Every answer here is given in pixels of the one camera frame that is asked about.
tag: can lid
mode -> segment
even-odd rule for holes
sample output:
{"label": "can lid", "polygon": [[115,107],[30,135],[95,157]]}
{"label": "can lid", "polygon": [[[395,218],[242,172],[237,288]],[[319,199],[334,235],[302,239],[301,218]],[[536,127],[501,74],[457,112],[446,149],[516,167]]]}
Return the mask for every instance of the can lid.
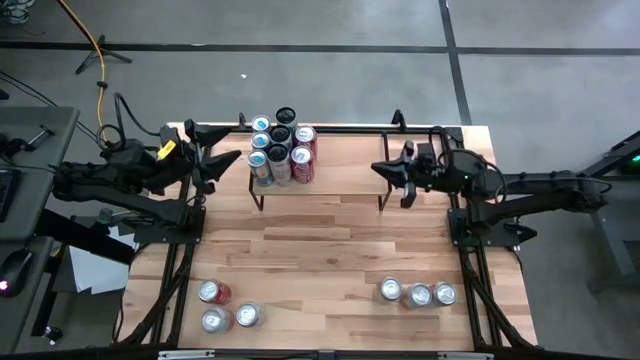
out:
{"label": "can lid", "polygon": [[296,139],[298,141],[309,142],[313,140],[316,135],[316,131],[311,126],[303,126],[296,130]]}
{"label": "can lid", "polygon": [[415,284],[411,288],[411,300],[418,305],[431,303],[431,290],[425,284]]}
{"label": "can lid", "polygon": [[271,123],[269,122],[269,118],[266,117],[265,115],[258,115],[255,116],[253,118],[253,120],[251,120],[251,127],[253,128],[259,128],[259,129],[268,129],[269,126],[271,126]]}
{"label": "can lid", "polygon": [[218,284],[215,281],[205,281],[200,285],[198,295],[200,299],[210,300],[218,295]]}
{"label": "can lid", "polygon": [[306,164],[311,161],[311,150],[304,146],[298,146],[291,152],[291,158],[296,164]]}
{"label": "can lid", "polygon": [[222,315],[215,309],[210,309],[202,315],[202,327],[208,330],[216,330],[222,325]]}
{"label": "can lid", "polygon": [[242,304],[236,310],[236,320],[242,326],[251,326],[258,321],[258,309],[253,304]]}
{"label": "can lid", "polygon": [[278,125],[271,129],[271,138],[275,142],[285,142],[289,138],[291,134],[291,130],[288,127],[283,125]]}
{"label": "can lid", "polygon": [[249,154],[249,165],[258,167],[266,164],[267,154],[262,150],[253,150]]}
{"label": "can lid", "polygon": [[296,112],[290,107],[283,107],[276,111],[276,119],[283,124],[289,124],[296,119]]}
{"label": "can lid", "polygon": [[269,135],[257,133],[251,137],[251,145],[255,148],[262,148],[269,145]]}
{"label": "can lid", "polygon": [[396,300],[400,298],[402,295],[402,286],[400,286],[400,282],[394,278],[387,278],[382,282],[380,286],[380,291],[382,291],[382,296],[389,300]]}
{"label": "can lid", "polygon": [[456,302],[456,290],[449,283],[440,283],[436,288],[436,298],[445,305]]}
{"label": "can lid", "polygon": [[269,159],[271,161],[283,161],[287,158],[288,152],[284,145],[276,144],[269,149]]}

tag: gray floor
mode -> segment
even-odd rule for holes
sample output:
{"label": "gray floor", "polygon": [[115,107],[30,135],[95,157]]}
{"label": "gray floor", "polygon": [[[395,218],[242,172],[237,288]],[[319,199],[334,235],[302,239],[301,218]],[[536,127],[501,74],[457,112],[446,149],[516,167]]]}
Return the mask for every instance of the gray floor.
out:
{"label": "gray floor", "polygon": [[[437,0],[112,0],[69,1],[94,34],[119,42],[445,45]],[[640,47],[635,0],[449,0],[458,46]],[[53,1],[41,0],[26,30],[0,39],[82,41]],[[0,49],[0,69],[82,111],[95,128],[98,66],[76,76],[82,51]],[[460,124],[446,55],[332,53],[125,53],[110,60],[110,91],[125,95],[148,127],[167,121],[231,121],[294,107],[305,121],[387,123],[396,108],[411,123]],[[461,56],[473,124],[488,125],[503,171],[579,170],[638,130],[640,57]],[[13,89],[3,105],[36,105]],[[112,101],[104,107],[113,119]],[[133,136],[137,129],[127,128]],[[75,136],[68,160],[96,161]],[[50,207],[89,212],[99,204]],[[523,246],[534,325],[548,349],[640,357],[640,296],[592,296],[603,263],[586,215],[554,212],[524,219],[540,236]],[[114,297],[105,301],[116,306]],[[71,317],[95,306],[78,301]],[[104,326],[110,327],[108,319]],[[59,318],[80,333],[86,321]],[[73,336],[61,348],[101,345]]]}

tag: can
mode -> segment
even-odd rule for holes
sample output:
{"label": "can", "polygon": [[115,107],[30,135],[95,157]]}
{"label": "can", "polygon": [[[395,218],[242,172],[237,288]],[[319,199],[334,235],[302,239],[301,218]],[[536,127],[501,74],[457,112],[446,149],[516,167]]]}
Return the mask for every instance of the can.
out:
{"label": "can", "polygon": [[429,306],[431,304],[431,289],[423,283],[415,283],[407,288],[402,295],[402,305],[407,309]]}
{"label": "can", "polygon": [[224,305],[231,300],[231,288],[222,281],[207,280],[200,285],[198,296],[203,302]]}
{"label": "can", "polygon": [[296,146],[304,146],[311,149],[313,158],[318,158],[318,135],[311,126],[301,126],[295,134]]}
{"label": "can", "polygon": [[262,323],[264,309],[254,302],[240,304],[236,310],[236,321],[242,327],[254,327]]}
{"label": "can", "polygon": [[298,146],[291,152],[291,170],[293,177],[301,184],[308,184],[313,181],[313,153],[311,149]]}
{"label": "can", "polygon": [[437,282],[433,286],[433,295],[436,303],[442,306],[449,306],[456,302],[456,289],[446,281]]}
{"label": "can", "polygon": [[280,186],[289,185],[291,181],[291,164],[287,148],[284,145],[274,144],[267,154],[273,181]]}
{"label": "can", "polygon": [[251,136],[251,146],[254,149],[267,150],[271,145],[271,137],[264,131],[255,132]]}
{"label": "can", "polygon": [[251,128],[253,131],[264,131],[268,133],[270,127],[271,121],[267,115],[257,115],[251,120]]}
{"label": "can", "polygon": [[295,132],[298,127],[296,112],[290,107],[283,107],[276,111],[276,122],[279,125],[284,125],[291,129],[292,133]]}
{"label": "can", "polygon": [[293,141],[291,136],[291,129],[284,125],[276,125],[271,129],[271,141],[274,144],[284,145],[287,151],[291,151],[293,148]]}
{"label": "can", "polygon": [[253,177],[256,178],[258,186],[269,186],[273,184],[273,176],[267,162],[267,153],[262,150],[253,150],[249,154],[249,167]]}
{"label": "can", "polygon": [[227,332],[231,330],[233,323],[231,311],[218,306],[205,311],[200,320],[202,330],[209,334]]}
{"label": "can", "polygon": [[402,296],[402,285],[398,279],[386,277],[378,283],[374,295],[381,302],[397,301]]}

